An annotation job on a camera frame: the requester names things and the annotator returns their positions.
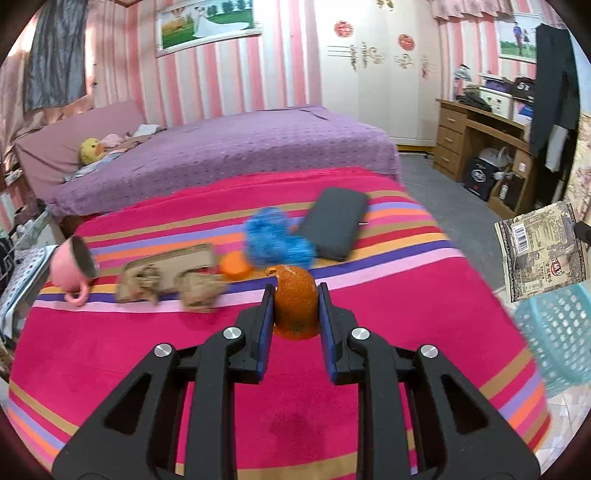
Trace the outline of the printed snack bag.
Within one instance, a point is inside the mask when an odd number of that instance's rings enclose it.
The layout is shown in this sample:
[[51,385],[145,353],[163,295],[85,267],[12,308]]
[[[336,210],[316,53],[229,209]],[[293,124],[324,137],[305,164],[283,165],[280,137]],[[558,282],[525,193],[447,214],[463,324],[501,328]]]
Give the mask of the printed snack bag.
[[559,201],[494,225],[510,302],[590,278],[587,248],[575,233],[577,223],[573,206]]

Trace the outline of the whole orange peel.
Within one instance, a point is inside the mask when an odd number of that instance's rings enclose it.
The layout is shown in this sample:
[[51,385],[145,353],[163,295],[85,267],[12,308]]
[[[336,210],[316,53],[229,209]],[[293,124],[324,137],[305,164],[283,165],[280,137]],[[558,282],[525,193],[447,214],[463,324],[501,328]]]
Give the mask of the whole orange peel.
[[281,264],[264,272],[277,280],[273,333],[290,341],[304,341],[320,334],[318,287],[308,270]]

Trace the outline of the orange round cap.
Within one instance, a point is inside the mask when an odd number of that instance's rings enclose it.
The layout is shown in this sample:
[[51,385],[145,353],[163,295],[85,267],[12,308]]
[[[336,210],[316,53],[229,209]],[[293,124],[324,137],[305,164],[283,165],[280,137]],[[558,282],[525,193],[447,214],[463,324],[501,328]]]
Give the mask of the orange round cap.
[[218,270],[228,281],[240,281],[252,274],[253,266],[245,252],[236,250],[221,256]]

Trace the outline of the brown paper bag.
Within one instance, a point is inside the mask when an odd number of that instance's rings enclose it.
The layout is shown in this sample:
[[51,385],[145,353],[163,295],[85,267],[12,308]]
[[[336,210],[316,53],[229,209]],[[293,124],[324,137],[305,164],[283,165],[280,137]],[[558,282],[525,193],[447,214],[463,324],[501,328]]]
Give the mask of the brown paper bag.
[[128,262],[117,279],[117,303],[149,301],[178,294],[185,310],[207,311],[228,284],[217,272],[211,244],[197,244]]

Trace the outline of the blue wrapper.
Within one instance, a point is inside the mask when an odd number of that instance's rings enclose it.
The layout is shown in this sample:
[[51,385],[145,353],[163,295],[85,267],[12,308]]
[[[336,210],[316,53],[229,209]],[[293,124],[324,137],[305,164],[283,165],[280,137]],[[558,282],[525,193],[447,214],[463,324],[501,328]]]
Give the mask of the blue wrapper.
[[310,241],[290,230],[290,218],[280,208],[266,207],[245,221],[245,256],[257,268],[294,265],[310,269],[317,252]]

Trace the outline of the light blue plastic basket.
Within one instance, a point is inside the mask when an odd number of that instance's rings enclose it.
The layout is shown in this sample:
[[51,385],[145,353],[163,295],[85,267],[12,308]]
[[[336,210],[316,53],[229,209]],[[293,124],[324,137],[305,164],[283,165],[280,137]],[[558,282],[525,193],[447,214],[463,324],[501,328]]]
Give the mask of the light blue plastic basket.
[[590,382],[590,292],[585,284],[521,301],[513,321],[534,355],[548,396]]

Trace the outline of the wooden desk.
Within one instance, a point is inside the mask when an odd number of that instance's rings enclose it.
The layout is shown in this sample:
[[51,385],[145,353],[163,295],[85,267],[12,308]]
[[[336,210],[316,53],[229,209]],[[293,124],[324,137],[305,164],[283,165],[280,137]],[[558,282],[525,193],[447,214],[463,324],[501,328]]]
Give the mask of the wooden desk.
[[493,181],[489,208],[504,219],[530,212],[534,207],[537,167],[524,139],[525,128],[499,115],[458,102],[440,99],[434,168],[453,181],[466,179],[469,163],[486,149],[505,153],[509,163],[503,172],[523,180],[516,204],[509,206],[500,197],[502,182]]

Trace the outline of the black shopping bag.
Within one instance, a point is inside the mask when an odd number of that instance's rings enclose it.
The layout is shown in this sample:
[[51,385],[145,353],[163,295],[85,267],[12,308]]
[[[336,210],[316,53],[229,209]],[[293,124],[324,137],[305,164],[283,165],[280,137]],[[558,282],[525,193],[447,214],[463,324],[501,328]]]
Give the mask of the black shopping bag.
[[464,188],[487,202],[496,184],[495,175],[499,172],[495,165],[480,158],[472,158],[466,166]]

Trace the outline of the dark hanging coat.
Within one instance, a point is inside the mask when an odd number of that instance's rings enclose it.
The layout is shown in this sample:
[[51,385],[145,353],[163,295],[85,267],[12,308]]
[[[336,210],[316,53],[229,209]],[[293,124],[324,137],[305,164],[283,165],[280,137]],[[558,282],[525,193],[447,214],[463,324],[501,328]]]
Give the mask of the dark hanging coat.
[[530,153],[537,157],[555,125],[578,128],[580,95],[569,32],[542,24],[536,29],[537,75],[530,133]]

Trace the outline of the black rectangular case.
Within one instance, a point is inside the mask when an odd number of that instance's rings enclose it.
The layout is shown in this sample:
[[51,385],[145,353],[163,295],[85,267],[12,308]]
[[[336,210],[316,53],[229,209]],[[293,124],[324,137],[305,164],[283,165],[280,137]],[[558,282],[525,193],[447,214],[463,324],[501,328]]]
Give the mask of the black rectangular case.
[[337,187],[322,191],[297,227],[297,235],[311,242],[320,258],[345,261],[359,237],[370,197]]

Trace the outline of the white storage box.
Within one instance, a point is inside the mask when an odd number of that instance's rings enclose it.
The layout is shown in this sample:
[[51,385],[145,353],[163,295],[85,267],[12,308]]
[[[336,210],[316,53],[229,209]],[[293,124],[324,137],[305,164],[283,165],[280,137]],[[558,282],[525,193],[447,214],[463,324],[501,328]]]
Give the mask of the white storage box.
[[479,94],[481,99],[490,106],[493,114],[505,119],[512,119],[513,97],[509,93],[480,87]]

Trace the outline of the pink ceramic mug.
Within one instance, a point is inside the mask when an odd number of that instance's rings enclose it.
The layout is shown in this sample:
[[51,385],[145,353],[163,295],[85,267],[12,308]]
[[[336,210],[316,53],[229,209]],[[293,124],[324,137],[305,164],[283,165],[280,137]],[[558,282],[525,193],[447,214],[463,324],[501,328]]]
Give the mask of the pink ceramic mug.
[[84,240],[73,235],[54,250],[49,271],[51,282],[64,292],[65,301],[82,307],[88,301],[99,267]]

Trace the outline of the yellow duck plush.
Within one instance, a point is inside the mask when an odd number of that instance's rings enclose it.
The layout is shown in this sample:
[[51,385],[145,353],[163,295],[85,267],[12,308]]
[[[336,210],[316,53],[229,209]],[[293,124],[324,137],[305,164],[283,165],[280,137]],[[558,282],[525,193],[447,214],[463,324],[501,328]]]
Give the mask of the yellow duck plush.
[[84,140],[79,149],[79,159],[83,165],[93,164],[101,160],[104,155],[104,147],[96,138]]

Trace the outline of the framed wedding picture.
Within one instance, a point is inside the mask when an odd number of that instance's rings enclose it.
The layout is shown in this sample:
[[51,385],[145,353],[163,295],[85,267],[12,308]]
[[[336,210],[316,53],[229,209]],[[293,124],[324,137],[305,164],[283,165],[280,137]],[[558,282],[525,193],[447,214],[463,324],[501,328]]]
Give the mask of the framed wedding picture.
[[262,34],[252,1],[182,1],[155,15],[156,55]]

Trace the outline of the grey window curtain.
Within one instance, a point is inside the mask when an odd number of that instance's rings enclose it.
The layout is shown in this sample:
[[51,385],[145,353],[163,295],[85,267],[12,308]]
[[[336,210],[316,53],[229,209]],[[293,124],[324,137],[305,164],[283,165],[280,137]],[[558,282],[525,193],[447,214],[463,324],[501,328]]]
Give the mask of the grey window curtain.
[[88,3],[47,1],[41,8],[24,76],[24,110],[69,105],[86,95]]

